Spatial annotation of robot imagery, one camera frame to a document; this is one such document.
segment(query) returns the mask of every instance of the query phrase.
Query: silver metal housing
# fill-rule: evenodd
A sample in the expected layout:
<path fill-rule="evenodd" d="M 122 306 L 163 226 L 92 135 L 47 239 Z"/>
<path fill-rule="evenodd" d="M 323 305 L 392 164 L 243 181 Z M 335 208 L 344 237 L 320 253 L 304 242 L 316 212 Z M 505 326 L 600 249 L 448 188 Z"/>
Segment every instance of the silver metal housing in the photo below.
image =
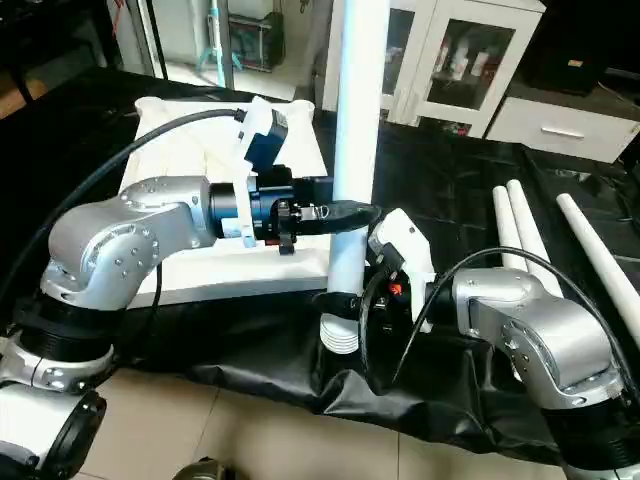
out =
<path fill-rule="evenodd" d="M 49 454 L 81 395 L 66 395 L 27 385 L 0 388 L 0 453 L 15 460 L 30 452 L 39 457 L 38 468 Z"/>
<path fill-rule="evenodd" d="M 598 471 L 581 470 L 565 465 L 563 469 L 569 480 L 640 480 L 640 465 Z"/>
<path fill-rule="evenodd" d="M 14 335 L 0 360 L 0 385 L 18 382 L 44 390 L 80 393 L 90 386 L 91 379 L 109 367 L 113 352 L 111 346 L 95 360 L 60 362 L 33 355 L 22 347 L 19 334 Z"/>
<path fill-rule="evenodd" d="M 40 288 L 69 305 L 125 308 L 163 259 L 214 244 L 209 205 L 205 177 L 155 177 L 73 208 L 51 231 Z"/>
<path fill-rule="evenodd" d="M 507 353 L 539 407 L 578 408 L 622 391 L 598 320 L 575 302 L 549 294 L 533 275 L 462 270 L 454 278 L 453 297 L 460 333 Z"/>

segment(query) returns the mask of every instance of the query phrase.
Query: black tablecloth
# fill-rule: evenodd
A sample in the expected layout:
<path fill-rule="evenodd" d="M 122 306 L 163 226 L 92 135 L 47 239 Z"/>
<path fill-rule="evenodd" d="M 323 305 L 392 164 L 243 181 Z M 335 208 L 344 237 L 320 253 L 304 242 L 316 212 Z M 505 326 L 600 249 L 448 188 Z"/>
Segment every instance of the black tablecloth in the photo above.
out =
<path fill-rule="evenodd" d="M 0 268 L 6 268 L 51 206 L 133 138 L 138 122 L 133 102 L 146 95 L 229 101 L 252 97 L 97 69 L 2 121 L 6 233 Z M 335 116 L 317 112 L 314 126 L 331 171 Z M 572 193 L 610 249 L 626 259 L 625 270 L 637 275 L 640 242 L 633 223 L 624 218 L 633 207 L 635 186 L 620 168 L 387 123 L 381 124 L 379 138 L 374 202 L 401 207 L 412 217 L 431 242 L 438 271 L 470 252 L 497 245 L 491 190 L 519 178 L 552 262 L 597 301 L 622 336 L 632 363 L 638 364 L 628 333 L 554 203 L 558 193 Z M 115 194 L 122 171 L 106 178 L 85 201 Z M 590 190 L 577 171 L 603 180 Z M 43 245 L 16 282 L 13 297 L 37 286 L 46 259 Z M 418 337 L 398 387 L 375 396 L 356 356 L 339 357 L 321 346 L 311 295 L 162 307 L 151 334 L 137 346 L 136 365 L 474 452 L 556 461 L 542 417 L 513 379 L 506 357 L 483 342 L 456 335 L 447 312 L 435 318 L 431 335 Z M 123 335 L 147 316 L 146 310 L 129 312 Z M 391 333 L 373 339 L 381 375 L 397 361 L 407 322 L 398 318 Z"/>

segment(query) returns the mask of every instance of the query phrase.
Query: white pole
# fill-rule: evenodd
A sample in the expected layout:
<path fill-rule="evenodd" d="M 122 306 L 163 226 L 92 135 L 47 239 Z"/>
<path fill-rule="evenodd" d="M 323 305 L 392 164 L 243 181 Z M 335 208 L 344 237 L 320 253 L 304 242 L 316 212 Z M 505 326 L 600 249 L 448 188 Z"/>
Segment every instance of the white pole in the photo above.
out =
<path fill-rule="evenodd" d="M 496 222 L 498 224 L 498 237 L 503 247 L 522 248 L 516 220 L 513 218 L 511 202 L 507 189 L 498 186 L 493 189 L 493 205 L 496 210 Z M 515 268 L 527 271 L 527 263 L 524 258 L 516 255 L 502 254 L 502 264 L 507 268 Z"/>
<path fill-rule="evenodd" d="M 345 0 L 333 199 L 371 201 L 389 0 Z M 331 238 L 329 292 L 362 293 L 367 228 Z M 358 325 L 323 314 L 320 338 L 335 353 L 358 349 Z"/>
<path fill-rule="evenodd" d="M 602 280 L 636 345 L 640 347 L 640 296 L 568 193 L 556 198 L 571 230 Z"/>
<path fill-rule="evenodd" d="M 509 201 L 511 202 L 513 216 L 516 219 L 516 226 L 518 227 L 518 235 L 520 236 L 522 248 L 549 261 L 549 255 L 547 254 L 546 248 L 544 248 L 542 237 L 533 219 L 533 214 L 529 208 L 527 197 L 524 195 L 524 190 L 522 190 L 522 185 L 518 180 L 509 180 L 507 182 L 507 190 L 509 192 Z M 553 273 L 529 260 L 527 260 L 527 270 L 542 282 L 547 292 L 556 297 L 563 297 L 558 279 Z"/>

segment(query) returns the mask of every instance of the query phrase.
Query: cabinet drawer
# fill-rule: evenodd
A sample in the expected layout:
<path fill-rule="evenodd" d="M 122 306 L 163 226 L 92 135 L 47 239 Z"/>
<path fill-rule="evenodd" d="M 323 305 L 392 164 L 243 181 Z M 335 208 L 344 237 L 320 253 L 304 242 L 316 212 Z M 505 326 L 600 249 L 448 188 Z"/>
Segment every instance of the cabinet drawer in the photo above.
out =
<path fill-rule="evenodd" d="M 487 138 L 612 163 L 639 129 L 633 120 L 509 97 Z"/>

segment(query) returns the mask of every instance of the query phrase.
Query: bottle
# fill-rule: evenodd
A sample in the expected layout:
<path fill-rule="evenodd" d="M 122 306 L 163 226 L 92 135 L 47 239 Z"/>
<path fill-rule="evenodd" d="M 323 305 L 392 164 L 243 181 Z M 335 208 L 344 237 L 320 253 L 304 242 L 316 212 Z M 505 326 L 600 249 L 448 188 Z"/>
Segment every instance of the bottle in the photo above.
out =
<path fill-rule="evenodd" d="M 440 47 L 440 53 L 438 53 L 438 59 L 436 60 L 436 66 L 433 69 L 433 73 L 441 72 L 444 68 L 444 62 L 447 60 L 447 55 L 449 54 L 449 37 L 445 37 L 442 42 L 442 46 Z"/>
<path fill-rule="evenodd" d="M 476 61 L 473 62 L 473 66 L 471 67 L 471 72 L 469 73 L 474 77 L 482 76 L 482 71 L 484 70 L 484 66 L 487 63 L 487 60 L 489 60 L 489 57 L 490 55 L 489 55 L 489 52 L 487 51 L 478 53 L 478 56 L 476 57 Z"/>
<path fill-rule="evenodd" d="M 456 53 L 453 54 L 449 71 L 451 72 L 451 79 L 460 81 L 464 76 L 464 72 L 467 70 L 467 64 L 469 59 L 467 54 L 469 53 L 469 41 L 466 38 L 460 40 Z"/>

